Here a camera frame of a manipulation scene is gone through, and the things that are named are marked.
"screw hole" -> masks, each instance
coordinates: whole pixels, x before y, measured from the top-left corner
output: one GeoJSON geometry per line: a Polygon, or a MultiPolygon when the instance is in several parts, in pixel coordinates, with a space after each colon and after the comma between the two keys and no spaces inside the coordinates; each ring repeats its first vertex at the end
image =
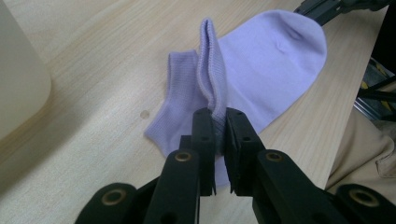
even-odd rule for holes
{"type": "Polygon", "coordinates": [[[355,202],[368,207],[379,206],[378,199],[373,194],[363,189],[351,189],[349,191],[349,197],[355,202]]]}
{"type": "Polygon", "coordinates": [[[176,154],[175,159],[177,161],[189,161],[191,159],[191,154],[188,152],[179,152],[176,154]]]}
{"type": "Polygon", "coordinates": [[[281,155],[275,152],[268,152],[265,154],[265,157],[267,158],[268,161],[282,161],[283,158],[281,155]]]}
{"type": "Polygon", "coordinates": [[[102,197],[102,204],[111,206],[122,202],[126,197],[126,191],[124,189],[113,189],[108,191],[102,197]]]}

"lavender sock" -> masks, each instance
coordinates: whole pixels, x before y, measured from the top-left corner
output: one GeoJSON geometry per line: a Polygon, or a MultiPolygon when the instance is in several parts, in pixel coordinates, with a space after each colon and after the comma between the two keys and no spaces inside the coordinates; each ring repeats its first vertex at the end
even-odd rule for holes
{"type": "MultiPolygon", "coordinates": [[[[244,111],[259,133],[312,85],[326,54],[321,27],[288,11],[259,14],[219,42],[204,20],[199,59],[193,50],[170,54],[165,102],[145,134],[167,156],[191,134],[192,113],[207,107],[222,140],[226,106],[244,111]]],[[[215,169],[217,185],[227,184],[223,158],[215,169]]]]}

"khaki pants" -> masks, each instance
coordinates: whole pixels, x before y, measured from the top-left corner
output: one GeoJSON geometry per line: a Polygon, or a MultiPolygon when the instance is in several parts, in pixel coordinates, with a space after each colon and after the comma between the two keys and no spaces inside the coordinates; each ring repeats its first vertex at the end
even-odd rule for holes
{"type": "Polygon", "coordinates": [[[355,183],[376,190],[396,204],[396,123],[379,122],[377,126],[379,129],[352,110],[326,185],[329,192],[355,183]]]}

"white container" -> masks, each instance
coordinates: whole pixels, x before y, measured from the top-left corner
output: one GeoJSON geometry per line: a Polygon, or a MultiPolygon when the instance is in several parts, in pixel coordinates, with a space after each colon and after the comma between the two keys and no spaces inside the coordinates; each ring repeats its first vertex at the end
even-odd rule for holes
{"type": "Polygon", "coordinates": [[[46,67],[0,0],[0,140],[46,103],[50,86],[46,67]]]}

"wooden surface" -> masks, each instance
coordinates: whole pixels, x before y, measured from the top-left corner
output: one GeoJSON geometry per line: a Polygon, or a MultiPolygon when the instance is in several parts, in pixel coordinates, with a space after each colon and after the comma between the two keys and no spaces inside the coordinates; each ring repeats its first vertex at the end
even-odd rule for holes
{"type": "MultiPolygon", "coordinates": [[[[0,142],[0,223],[72,223],[113,182],[141,187],[164,157],[143,131],[165,95],[171,50],[197,48],[203,18],[219,36],[300,1],[5,1],[48,67],[45,107],[0,142]]],[[[384,11],[325,25],[328,60],[312,88],[261,133],[324,187],[384,11]]],[[[201,200],[201,223],[257,223],[229,189],[201,200]]]]}

